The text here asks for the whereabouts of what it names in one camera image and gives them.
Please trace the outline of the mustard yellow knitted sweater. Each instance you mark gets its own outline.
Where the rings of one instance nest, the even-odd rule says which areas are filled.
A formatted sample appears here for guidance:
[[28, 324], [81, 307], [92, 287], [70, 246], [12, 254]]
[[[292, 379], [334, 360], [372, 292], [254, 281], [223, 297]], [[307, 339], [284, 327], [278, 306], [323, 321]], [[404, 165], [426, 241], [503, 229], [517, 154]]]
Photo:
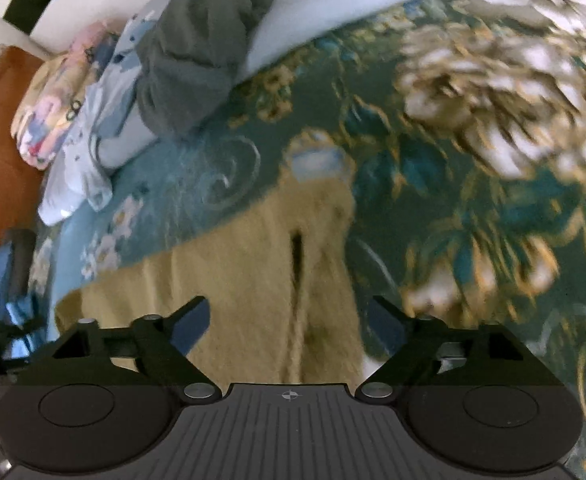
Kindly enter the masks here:
[[353, 213], [341, 180], [283, 181], [222, 226], [70, 292], [55, 307], [56, 325], [126, 326], [203, 296], [209, 326], [188, 358], [220, 387], [355, 388], [364, 350], [344, 256]]

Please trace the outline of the blue and brown folded clothes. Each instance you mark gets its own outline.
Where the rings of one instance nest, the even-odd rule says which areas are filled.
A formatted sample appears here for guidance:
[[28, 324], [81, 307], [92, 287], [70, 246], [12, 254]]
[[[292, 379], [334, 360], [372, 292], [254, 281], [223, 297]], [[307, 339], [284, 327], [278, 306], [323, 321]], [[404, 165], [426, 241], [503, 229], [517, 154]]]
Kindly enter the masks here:
[[0, 323], [23, 325], [36, 316], [28, 292], [36, 233], [10, 229], [0, 245]]

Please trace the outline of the blue folded garment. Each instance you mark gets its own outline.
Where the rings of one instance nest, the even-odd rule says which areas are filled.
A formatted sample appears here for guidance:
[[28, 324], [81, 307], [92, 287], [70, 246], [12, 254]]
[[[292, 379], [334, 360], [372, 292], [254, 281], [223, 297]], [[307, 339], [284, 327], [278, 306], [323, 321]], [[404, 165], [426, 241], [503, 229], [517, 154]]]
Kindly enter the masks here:
[[5, 321], [20, 334], [8, 344], [5, 356], [10, 359], [28, 358], [46, 344], [48, 310], [35, 294], [21, 296], [5, 305]]

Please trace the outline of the light blue crumpled shirt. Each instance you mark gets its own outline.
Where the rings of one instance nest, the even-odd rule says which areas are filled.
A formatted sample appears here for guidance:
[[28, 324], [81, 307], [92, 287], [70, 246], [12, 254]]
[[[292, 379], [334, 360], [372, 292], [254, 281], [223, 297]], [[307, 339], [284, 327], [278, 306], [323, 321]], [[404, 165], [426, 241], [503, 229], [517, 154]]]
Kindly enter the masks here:
[[139, 71], [103, 76], [84, 105], [49, 171], [38, 208], [46, 226], [70, 217], [84, 203], [103, 209], [113, 197], [110, 176], [157, 141], [136, 105]]

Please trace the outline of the green floral bed sheet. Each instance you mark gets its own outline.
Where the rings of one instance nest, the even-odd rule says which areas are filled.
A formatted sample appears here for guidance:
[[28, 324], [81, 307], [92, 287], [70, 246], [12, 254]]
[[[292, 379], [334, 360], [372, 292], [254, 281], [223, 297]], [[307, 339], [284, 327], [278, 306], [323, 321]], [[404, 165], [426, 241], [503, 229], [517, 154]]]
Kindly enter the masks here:
[[586, 479], [586, 0], [412, 0], [327, 32], [256, 74], [181, 142], [156, 142], [38, 238], [29, 288], [72, 290], [263, 204], [340, 177], [366, 355], [370, 306], [509, 326], [576, 394]]

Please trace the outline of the pastel floral folded blanket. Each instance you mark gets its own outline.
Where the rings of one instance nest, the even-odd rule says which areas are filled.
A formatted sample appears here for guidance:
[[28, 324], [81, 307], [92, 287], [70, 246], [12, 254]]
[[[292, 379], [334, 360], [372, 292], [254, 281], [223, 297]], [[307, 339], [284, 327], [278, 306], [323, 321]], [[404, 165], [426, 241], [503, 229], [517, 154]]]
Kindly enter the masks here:
[[10, 129], [26, 164], [45, 170], [58, 154], [87, 88], [100, 79], [110, 62], [121, 31], [112, 23], [95, 22], [36, 71]]

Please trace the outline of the dark grey crumpled garment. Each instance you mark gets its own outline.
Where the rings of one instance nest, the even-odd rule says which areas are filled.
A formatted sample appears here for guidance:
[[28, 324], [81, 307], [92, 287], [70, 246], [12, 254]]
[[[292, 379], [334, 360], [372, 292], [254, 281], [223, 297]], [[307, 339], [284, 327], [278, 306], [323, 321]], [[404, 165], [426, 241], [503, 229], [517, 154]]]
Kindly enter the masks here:
[[272, 2], [169, 0], [136, 44], [136, 104], [152, 133], [182, 139], [227, 101]]

